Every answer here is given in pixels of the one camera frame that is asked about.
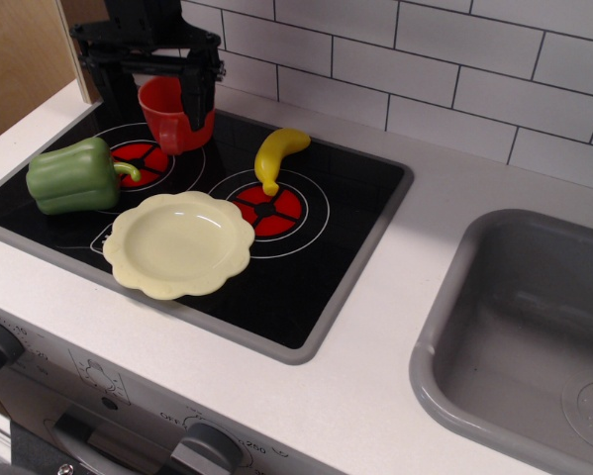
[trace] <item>pepper stem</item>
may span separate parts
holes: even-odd
[[[135,182],[138,182],[142,179],[142,175],[140,174],[140,171],[135,168],[133,165],[130,165],[127,162],[124,161],[115,161],[114,162],[114,171],[120,175],[120,174],[125,174],[125,175],[130,175],[131,179],[134,180]]]

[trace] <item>tile backsplash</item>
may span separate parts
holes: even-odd
[[[593,0],[182,8],[224,86],[593,187]]]

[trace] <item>red burner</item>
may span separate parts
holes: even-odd
[[[125,161],[142,174],[142,179],[135,182],[129,175],[122,177],[120,186],[124,189],[140,188],[160,180],[170,167],[170,157],[156,143],[134,142],[121,145],[112,150],[116,161]]]
[[[242,191],[233,199],[258,238],[273,238],[288,233],[302,219],[303,205],[298,196],[281,187],[276,196],[267,196],[260,185]]]

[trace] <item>oven handle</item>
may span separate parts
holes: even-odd
[[[49,431],[68,453],[82,463],[85,468],[98,475],[140,475],[112,462],[103,454],[94,450],[87,443],[87,439],[92,432],[91,427],[71,416],[61,416]]]

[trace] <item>cream plate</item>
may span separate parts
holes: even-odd
[[[236,205],[187,191],[151,196],[122,213],[103,254],[118,283],[170,300],[219,289],[247,267],[253,241]]]

